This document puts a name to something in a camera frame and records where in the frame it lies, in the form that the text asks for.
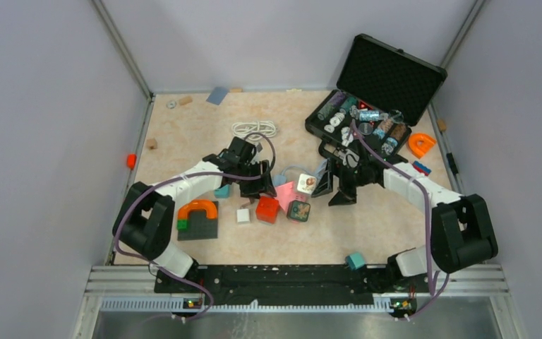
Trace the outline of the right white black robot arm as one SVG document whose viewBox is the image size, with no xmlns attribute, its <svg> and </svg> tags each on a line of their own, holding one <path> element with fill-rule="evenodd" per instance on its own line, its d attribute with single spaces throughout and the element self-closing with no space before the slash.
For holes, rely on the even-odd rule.
<svg viewBox="0 0 542 339">
<path fill-rule="evenodd" d="M 462 195 L 436 184 L 400 155 L 377 159 L 364 147 L 327 150 L 322 142 L 319 153 L 326 164 L 313 196 L 339 188 L 329 206 L 353 205 L 357 189 L 367 184 L 399 194 L 425 216 L 426 243 L 390 256 L 385 280 L 395 291 L 404 291 L 414 276 L 441 271 L 454 273 L 494 258 L 499 253 L 488 205 L 478 194 Z"/>
</svg>

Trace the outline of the red cube socket adapter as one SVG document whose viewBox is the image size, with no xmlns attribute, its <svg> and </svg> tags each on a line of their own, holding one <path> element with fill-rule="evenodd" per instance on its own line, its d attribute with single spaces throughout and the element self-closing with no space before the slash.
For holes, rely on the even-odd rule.
<svg viewBox="0 0 542 339">
<path fill-rule="evenodd" d="M 273 197 L 261 196 L 255 209 L 257 220 L 275 224 L 280 209 L 279 201 Z"/>
</svg>

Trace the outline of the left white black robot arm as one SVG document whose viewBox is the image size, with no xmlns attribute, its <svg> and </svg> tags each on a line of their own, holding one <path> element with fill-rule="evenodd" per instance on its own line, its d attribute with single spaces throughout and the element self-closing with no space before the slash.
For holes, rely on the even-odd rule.
<svg viewBox="0 0 542 339">
<path fill-rule="evenodd" d="M 257 153 L 255 144 L 235 137 L 181 174 L 156 184 L 132 184 L 112 228 L 116 251 L 158 265 L 178 290 L 193 290 L 195 259 L 173 242 L 174 217 L 191 201 L 228 184 L 237 183 L 246 198 L 276 196 L 271 178 L 276 157 L 256 160 Z"/>
</svg>

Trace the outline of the teal small plug adapter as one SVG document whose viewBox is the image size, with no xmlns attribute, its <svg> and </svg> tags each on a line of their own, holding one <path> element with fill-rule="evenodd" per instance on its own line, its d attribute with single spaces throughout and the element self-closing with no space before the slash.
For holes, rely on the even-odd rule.
<svg viewBox="0 0 542 339">
<path fill-rule="evenodd" d="M 366 265 L 366 260 L 360 252 L 354 252 L 345 257 L 345 263 L 352 271 L 358 270 Z"/>
</svg>

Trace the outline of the dark green cube adapter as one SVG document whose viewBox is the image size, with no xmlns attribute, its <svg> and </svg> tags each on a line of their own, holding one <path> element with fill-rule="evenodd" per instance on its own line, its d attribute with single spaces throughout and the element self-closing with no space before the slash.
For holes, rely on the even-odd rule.
<svg viewBox="0 0 542 339">
<path fill-rule="evenodd" d="M 293 222 L 307 222 L 311 205 L 304 201 L 291 201 L 287 208 L 287 219 Z"/>
</svg>

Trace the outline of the pink triangular power strip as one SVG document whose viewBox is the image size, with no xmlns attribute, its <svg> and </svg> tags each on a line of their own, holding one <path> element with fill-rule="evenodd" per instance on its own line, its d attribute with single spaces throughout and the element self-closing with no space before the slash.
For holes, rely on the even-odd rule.
<svg viewBox="0 0 542 339">
<path fill-rule="evenodd" d="M 279 202 L 279 206 L 284 214 L 289 212 L 289 204 L 292 201 L 306 202 L 308 195 L 296 190 L 295 182 L 287 182 L 286 184 L 276 186 L 275 191 L 277 196 L 275 199 Z"/>
</svg>

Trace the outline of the white cube socket adapter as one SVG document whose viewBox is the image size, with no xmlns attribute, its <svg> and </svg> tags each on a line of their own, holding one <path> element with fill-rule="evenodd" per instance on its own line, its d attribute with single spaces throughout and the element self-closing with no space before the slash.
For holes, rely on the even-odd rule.
<svg viewBox="0 0 542 339">
<path fill-rule="evenodd" d="M 312 193 L 315 191 L 315 188 L 317 186 L 318 178 L 302 173 L 299 175 L 299 178 L 296 180 L 296 191 L 300 194 L 305 194 L 311 196 Z"/>
</svg>

